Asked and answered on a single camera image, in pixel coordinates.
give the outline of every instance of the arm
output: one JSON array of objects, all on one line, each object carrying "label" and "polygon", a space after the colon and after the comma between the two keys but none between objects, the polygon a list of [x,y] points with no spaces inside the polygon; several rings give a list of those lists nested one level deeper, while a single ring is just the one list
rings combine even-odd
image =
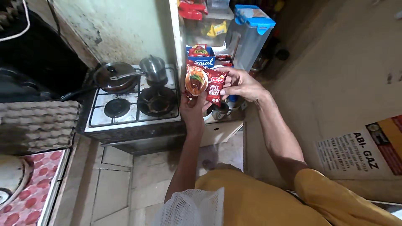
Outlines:
[{"label": "arm", "polygon": [[244,70],[229,67],[218,70],[229,71],[224,86],[226,88],[221,90],[222,99],[228,95],[240,95],[257,105],[268,153],[282,178],[293,187],[296,173],[308,167],[300,145],[284,122],[271,94]]},{"label": "arm", "polygon": [[180,101],[180,115],[186,123],[187,136],[177,169],[166,192],[165,203],[173,193],[194,189],[197,169],[198,151],[204,133],[204,112],[212,103],[205,103],[207,93],[203,92],[198,98],[191,101],[184,95]]},{"label": "arm", "polygon": [[198,150],[201,143],[201,137],[202,134],[187,134],[177,169],[166,192],[165,203],[175,192],[194,189]]},{"label": "arm", "polygon": [[255,103],[268,153],[282,178],[293,187],[297,172],[308,168],[300,145],[284,122],[278,106],[268,91],[262,92]]}]

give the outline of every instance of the white mesh fabric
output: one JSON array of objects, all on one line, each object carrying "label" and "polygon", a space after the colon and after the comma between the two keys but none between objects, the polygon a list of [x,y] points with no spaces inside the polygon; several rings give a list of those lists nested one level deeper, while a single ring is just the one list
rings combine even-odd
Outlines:
[{"label": "white mesh fabric", "polygon": [[224,191],[188,189],[175,192],[155,216],[154,226],[222,226]]}]

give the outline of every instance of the red bag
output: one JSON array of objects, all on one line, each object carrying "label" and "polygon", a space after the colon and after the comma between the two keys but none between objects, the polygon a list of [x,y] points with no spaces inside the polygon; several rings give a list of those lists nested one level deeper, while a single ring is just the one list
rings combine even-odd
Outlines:
[{"label": "red bag", "polygon": [[221,95],[228,72],[215,71],[213,69],[195,64],[187,60],[187,74],[185,78],[185,94],[192,98],[207,91],[207,101],[221,106]]},{"label": "red bag", "polygon": [[189,56],[193,57],[206,57],[209,56],[208,51],[206,50],[207,45],[204,44],[197,44],[189,49]]},{"label": "red bag", "polygon": [[202,12],[208,15],[204,0],[180,0],[178,13],[183,18],[201,21]]},{"label": "red bag", "polygon": [[205,0],[180,0],[178,7],[181,10],[197,10],[208,15]]}]

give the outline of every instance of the yellow shirt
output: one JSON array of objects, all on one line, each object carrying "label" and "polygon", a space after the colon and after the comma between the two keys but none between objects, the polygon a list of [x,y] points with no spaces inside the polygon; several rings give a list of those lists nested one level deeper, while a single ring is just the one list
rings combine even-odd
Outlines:
[{"label": "yellow shirt", "polygon": [[312,169],[295,177],[295,191],[307,205],[235,170],[209,171],[195,184],[205,191],[221,187],[225,187],[225,226],[402,226],[399,218]]}]

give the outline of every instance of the metal cup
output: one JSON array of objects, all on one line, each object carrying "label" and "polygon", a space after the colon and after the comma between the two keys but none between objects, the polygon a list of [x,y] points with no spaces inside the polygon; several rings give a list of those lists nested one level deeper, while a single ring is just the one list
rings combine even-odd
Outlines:
[{"label": "metal cup", "polygon": [[214,105],[213,104],[213,108],[212,108],[212,117],[215,120],[221,120],[223,119],[226,115],[229,115],[230,112],[232,111],[228,104],[225,102],[221,103],[221,106],[219,107],[218,105]]}]

